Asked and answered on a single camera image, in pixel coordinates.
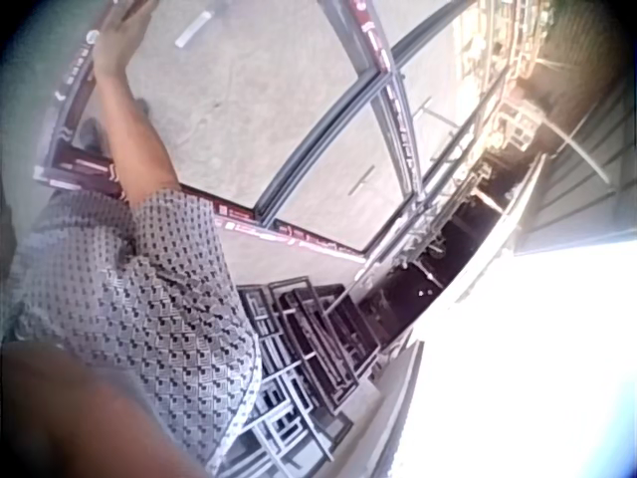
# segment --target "person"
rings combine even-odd
[[[254,406],[259,343],[212,207],[181,192],[126,79],[157,1],[127,5],[114,5],[94,49],[127,204],[57,194],[19,247],[3,307],[3,419],[11,449],[69,476],[203,476]]]

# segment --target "building wall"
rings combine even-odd
[[[575,136],[613,188],[565,147],[545,169],[518,254],[637,238],[634,78],[634,70],[621,78]]]

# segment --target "hand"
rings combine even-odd
[[[110,10],[93,49],[94,70],[103,77],[123,77],[126,67],[148,29],[158,0],[146,0],[135,13],[126,17],[132,0],[119,0]]]

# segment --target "stacked metal frames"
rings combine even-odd
[[[307,377],[321,402],[338,413],[376,363],[376,336],[351,299],[325,313],[343,286],[315,289],[307,277],[300,277],[270,284],[269,289]]]
[[[351,423],[341,415],[337,418],[342,424],[340,432],[330,436],[313,416],[320,401],[301,365],[316,354],[299,356],[294,352],[281,327],[281,316],[271,306],[267,290],[249,286],[239,288],[239,294],[259,336],[264,378],[255,408],[219,476],[257,476],[273,467],[283,476],[292,476],[286,464],[298,467],[291,454],[309,440],[317,445],[323,461],[331,461],[331,450]]]
[[[446,4],[391,49],[370,0],[324,0],[321,6],[358,72],[356,83],[293,152],[254,210],[191,187],[184,186],[184,190],[210,200],[220,221],[228,227],[259,237],[266,234],[269,240],[280,240],[295,247],[303,243],[318,252],[364,262],[374,252],[378,237],[362,251],[356,251],[282,222],[276,219],[277,214],[322,153],[367,105],[372,106],[379,120],[405,195],[400,210],[404,210],[414,195],[418,196],[422,190],[418,151],[399,69],[475,1],[455,0]],[[119,196],[121,190],[110,160],[72,146],[82,112],[95,87],[91,51],[97,30],[112,5],[108,3],[95,29],[88,32],[64,83],[56,91],[56,102],[47,116],[43,135],[44,160],[35,176],[56,187],[93,189]],[[381,232],[388,233],[391,225],[383,227]]]

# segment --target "aluminum frame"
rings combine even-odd
[[[349,45],[346,50],[353,59],[354,67],[359,71],[358,80],[304,138],[267,186],[254,209],[239,206],[232,201],[189,186],[184,186],[184,191],[210,200],[223,227],[364,263],[381,233],[388,230],[387,227],[391,228],[391,224],[383,226],[379,234],[359,251],[283,222],[276,218],[277,213],[322,153],[367,105],[372,105],[380,119],[387,145],[391,146],[388,148],[389,152],[394,158],[394,163],[399,165],[396,172],[405,191],[405,201],[397,212],[404,211],[413,201],[419,202],[424,199],[422,195],[418,195],[422,181],[416,180],[420,178],[420,172],[413,120],[399,69],[475,1],[456,0],[446,4],[390,49],[369,0],[347,0],[346,5],[338,0],[325,0],[323,10],[330,24],[336,25],[334,30],[337,36],[341,42],[348,39],[345,42]],[[136,0],[136,5],[140,3],[141,0]],[[47,114],[44,126],[44,159],[42,166],[36,168],[35,178],[54,187],[91,188],[121,197],[111,161],[71,145],[84,108],[95,88],[91,51],[99,27],[111,6],[109,2],[103,14],[87,33],[72,62],[70,72],[55,92],[56,101]],[[334,20],[336,17],[332,15],[333,12],[337,12],[339,20]],[[405,177],[401,178],[401,174],[409,174],[412,188],[409,193],[406,193],[406,180]]]

